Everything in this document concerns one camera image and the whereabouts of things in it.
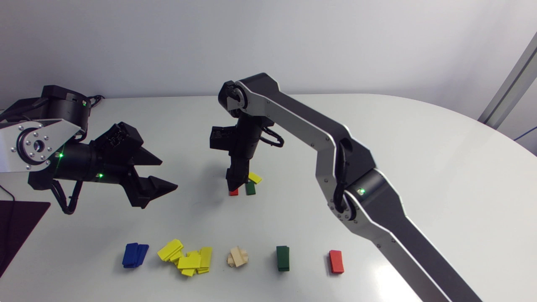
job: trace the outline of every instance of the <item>blue cable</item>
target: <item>blue cable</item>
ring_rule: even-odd
[[[531,128],[530,130],[526,131],[524,134],[522,134],[521,136],[515,138],[514,140],[516,141],[516,140],[522,138],[522,136],[528,134],[529,132],[531,132],[531,131],[533,131],[533,130],[535,130],[535,129],[537,129],[537,126],[535,126],[535,127]]]

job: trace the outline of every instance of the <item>red block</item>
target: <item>red block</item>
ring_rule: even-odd
[[[340,250],[330,251],[330,264],[332,267],[332,274],[343,274],[343,272],[345,272]]]

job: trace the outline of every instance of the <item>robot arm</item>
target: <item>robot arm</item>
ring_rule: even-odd
[[[211,133],[211,148],[231,157],[230,191],[248,181],[261,133],[277,123],[317,151],[317,182],[337,219],[371,240],[422,300],[481,301],[405,215],[370,151],[344,125],[283,94],[266,74],[226,82],[219,102],[238,118],[236,126]]]
[[[138,176],[135,165],[162,161],[142,147],[140,134],[128,124],[114,124],[82,143],[90,111],[89,98],[55,85],[43,87],[39,98],[15,102],[0,114],[0,121],[7,121],[0,123],[0,172],[30,172],[28,184],[51,190],[65,214],[74,212],[83,182],[119,184],[130,204],[141,208],[177,188],[154,176]],[[57,179],[76,181],[69,205]]]

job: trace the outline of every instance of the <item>black cable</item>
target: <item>black cable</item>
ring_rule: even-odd
[[[521,136],[515,138],[514,141],[516,141],[516,140],[518,140],[518,139],[521,139],[524,135],[528,134],[529,132],[531,132],[531,131],[533,131],[533,130],[535,130],[535,129],[537,129],[537,126],[531,128],[530,130],[526,131],[526,132],[525,132],[524,134],[522,134]]]
[[[263,130],[263,132],[265,132],[266,134],[272,136],[273,138],[276,138],[278,140],[278,142],[268,140],[268,139],[266,139],[264,137],[260,137],[259,138],[260,141],[262,141],[264,143],[268,143],[269,145],[275,146],[275,147],[278,147],[278,148],[281,148],[281,147],[284,146],[284,139],[278,133],[270,130],[267,127],[263,127],[263,128],[261,128],[261,130]]]
[[[80,195],[80,190],[82,189],[82,183],[82,181],[76,182],[75,188],[72,190],[71,196],[69,196],[69,205],[67,205],[67,198],[63,192],[62,185],[59,181],[55,179],[52,180],[52,188],[50,190],[58,201],[63,213],[71,215],[75,212],[76,204],[78,203],[78,195]]]
[[[45,105],[47,102],[48,102],[48,98],[40,97],[32,105],[28,105],[28,106],[24,106],[24,107],[21,107],[21,108],[13,109],[13,110],[10,110],[8,112],[4,111],[4,112],[0,113],[0,121],[3,121],[5,119],[8,119],[8,118],[13,117],[13,116],[20,116],[24,112],[40,108],[43,105]]]
[[[345,192],[345,187],[347,186],[347,182],[345,179],[347,178],[347,170],[349,163],[347,163],[347,157],[345,154],[345,148],[343,147],[343,144],[339,144],[339,152],[340,152],[340,158],[341,161],[341,168],[339,169],[339,175],[336,175],[336,189],[334,190],[334,196],[333,196],[333,202],[336,205],[336,208],[339,211],[343,211],[345,209],[345,205],[343,205],[343,193]]]
[[[83,141],[83,140],[86,139],[86,136],[88,136],[88,133],[87,133],[87,132],[84,132],[80,138],[75,139],[75,138],[73,137],[72,140],[73,140],[74,142],[81,142],[81,141]]]
[[[24,115],[24,114],[19,114],[20,117],[24,118],[25,120],[27,121],[32,121],[31,118],[29,118],[28,116]]]
[[[92,108],[95,107],[95,106],[97,106],[97,104],[99,104],[100,101],[101,101],[103,98],[105,98],[105,97],[102,96],[102,95],[96,95],[96,96],[88,97],[88,99],[90,99],[90,100],[91,100],[91,99],[94,99],[94,100],[95,100],[95,102],[91,103],[91,107],[92,107]]]
[[[11,227],[11,220],[13,218],[13,212],[14,212],[14,209],[15,209],[15,196],[13,194],[11,194],[10,191],[6,190],[6,188],[4,188],[3,186],[0,185],[0,188],[6,192],[7,194],[9,194],[11,196],[11,198],[13,199],[12,201],[12,205],[11,205],[11,209],[9,211],[9,219],[8,219],[8,225],[6,226],[5,228],[5,239],[4,239],[4,251],[2,251],[2,258],[0,259],[0,265],[2,265],[4,263],[4,260],[5,260],[5,256],[8,254],[8,242],[9,242],[9,229]]]

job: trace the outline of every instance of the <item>white table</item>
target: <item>white table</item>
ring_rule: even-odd
[[[483,300],[535,299],[534,155],[487,126],[415,100],[295,98],[347,125],[371,149],[408,216]],[[85,183],[67,216],[49,191],[30,190],[26,174],[0,175],[19,200],[53,203],[0,279],[0,301],[419,300],[377,247],[327,209],[315,152],[279,126],[284,148],[260,143],[251,161],[264,178],[257,194],[246,196],[242,187],[229,197],[229,157],[209,149],[209,134],[236,120],[216,97],[106,99],[92,112],[88,141],[120,121],[164,161],[138,167],[139,174],[179,189],[141,210],[118,185]],[[72,182],[62,183],[70,192]],[[210,273],[188,279],[162,262],[156,252],[174,238],[184,251],[212,246]],[[121,266],[130,242],[150,245],[134,270]],[[250,257],[239,269],[225,262],[236,245]],[[290,272],[277,271],[277,245],[291,248]],[[330,249],[343,251],[340,276],[329,274]]]

